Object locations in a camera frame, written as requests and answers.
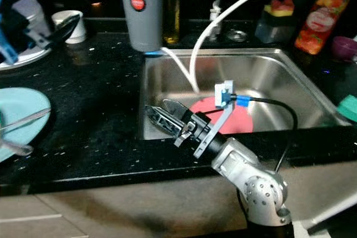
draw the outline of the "red button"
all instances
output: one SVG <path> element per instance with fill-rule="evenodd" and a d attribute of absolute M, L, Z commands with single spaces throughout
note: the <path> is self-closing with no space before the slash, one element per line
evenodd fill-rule
<path fill-rule="evenodd" d="M 142 11 L 145 8 L 145 0 L 130 0 L 132 7 L 136 11 Z"/>

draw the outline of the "white hose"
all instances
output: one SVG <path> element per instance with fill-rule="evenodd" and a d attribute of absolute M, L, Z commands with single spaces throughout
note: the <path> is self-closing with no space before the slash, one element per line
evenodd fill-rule
<path fill-rule="evenodd" d="M 191 80 L 190 83 L 192 83 L 191 85 L 192 85 L 192 88 L 195 93 L 200 92 L 199 86 L 197 84 L 197 79 L 196 79 L 196 58 L 197 58 L 197 54 L 198 54 L 198 51 L 199 51 L 202 43 L 205 41 L 206 37 L 210 34 L 212 29 L 218 23 L 220 23 L 225 17 L 227 17 L 230 13 L 232 13 L 236 8 L 238 8 L 239 6 L 244 4 L 246 1 L 248 1 L 248 0 L 238 0 L 232 6 L 230 6 L 228 9 L 226 9 L 220 16 L 218 16 L 215 20 L 213 20 L 207 26 L 207 28 L 202 32 L 201 36 L 197 40 L 194 50 L 192 51 L 191 60 L 190 60 L 190 69 L 189 69 L 190 70 L 189 75 L 190 75 L 190 80 Z"/>
<path fill-rule="evenodd" d="M 183 63 L 180 61 L 180 59 L 174 54 L 174 52 L 172 52 L 172 50 L 168 49 L 167 47 L 161 47 L 161 51 L 163 51 L 166 54 L 168 54 L 175 61 L 175 63 L 177 63 L 178 68 L 180 68 L 181 72 L 187 78 L 187 80 L 190 83 L 190 85 L 192 86 L 192 89 L 194 90 L 194 92 L 199 92 L 199 89 L 195 88 L 195 85 L 197 85 L 197 83 L 196 82 L 195 83 L 192 82 L 190 73 L 188 72 L 186 67 L 183 65 Z"/>

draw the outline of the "sink basin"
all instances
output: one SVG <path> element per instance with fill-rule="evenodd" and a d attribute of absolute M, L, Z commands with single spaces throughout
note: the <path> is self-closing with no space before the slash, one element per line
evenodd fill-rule
<path fill-rule="evenodd" d="M 174 50 L 188 67 L 191 50 Z M 144 105 L 162 106 L 163 99 L 177 100 L 190 107 L 196 101 L 214 96 L 214 85 L 234 80 L 237 95 L 279 100 L 292 107 L 298 116 L 298 128 L 349 125 L 328 98 L 279 49 L 239 48 L 201 50 L 196 63 L 196 95 L 176 63 L 166 55 L 147 55 L 141 87 L 141 111 Z M 249 104 L 253 131 L 292 128 L 291 115 L 272 104 Z M 141 114 L 141 137 L 162 139 L 168 136 Z"/>

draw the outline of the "metal faucet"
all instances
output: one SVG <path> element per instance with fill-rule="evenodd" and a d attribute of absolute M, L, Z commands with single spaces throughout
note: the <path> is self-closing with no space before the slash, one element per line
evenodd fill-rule
<path fill-rule="evenodd" d="M 210 10 L 210 21 L 215 20 L 219 14 L 221 13 L 221 8 L 219 7 L 221 0 L 215 0 L 212 5 L 212 9 Z M 209 40 L 210 41 L 215 41 L 217 40 L 217 35 L 221 33 L 221 24 L 217 24 L 216 27 L 214 27 L 209 34 Z"/>

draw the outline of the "light blue plate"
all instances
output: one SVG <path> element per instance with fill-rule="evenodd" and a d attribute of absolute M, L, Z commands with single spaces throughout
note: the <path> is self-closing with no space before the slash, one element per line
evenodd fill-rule
<path fill-rule="evenodd" d="M 48 98 L 37 90 L 26 88 L 0 89 L 0 114 L 3 126 L 50 107 Z M 2 138 L 11 142 L 28 144 L 45 126 L 49 117 L 50 114 L 48 113 L 21 127 L 5 129 Z M 12 155 L 14 155 L 12 151 L 0 147 L 0 162 Z"/>

